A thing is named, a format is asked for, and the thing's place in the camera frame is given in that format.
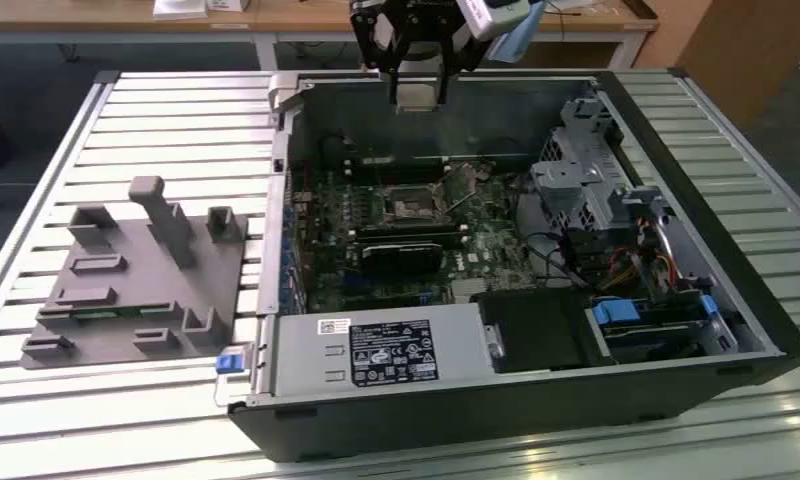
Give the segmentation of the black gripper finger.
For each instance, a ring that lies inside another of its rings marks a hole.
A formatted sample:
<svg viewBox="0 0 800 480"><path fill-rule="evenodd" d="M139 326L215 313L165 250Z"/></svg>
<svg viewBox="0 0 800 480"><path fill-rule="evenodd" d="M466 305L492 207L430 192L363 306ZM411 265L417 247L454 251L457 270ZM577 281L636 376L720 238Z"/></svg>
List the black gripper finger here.
<svg viewBox="0 0 800 480"><path fill-rule="evenodd" d="M407 52L402 7L350 7L349 21L365 66L386 78L387 100L397 104L399 64Z"/></svg>
<svg viewBox="0 0 800 480"><path fill-rule="evenodd" d="M492 41L478 40L462 24L456 31L440 40L441 65L438 67L437 102L445 103L450 80L462 72L477 69Z"/></svg>

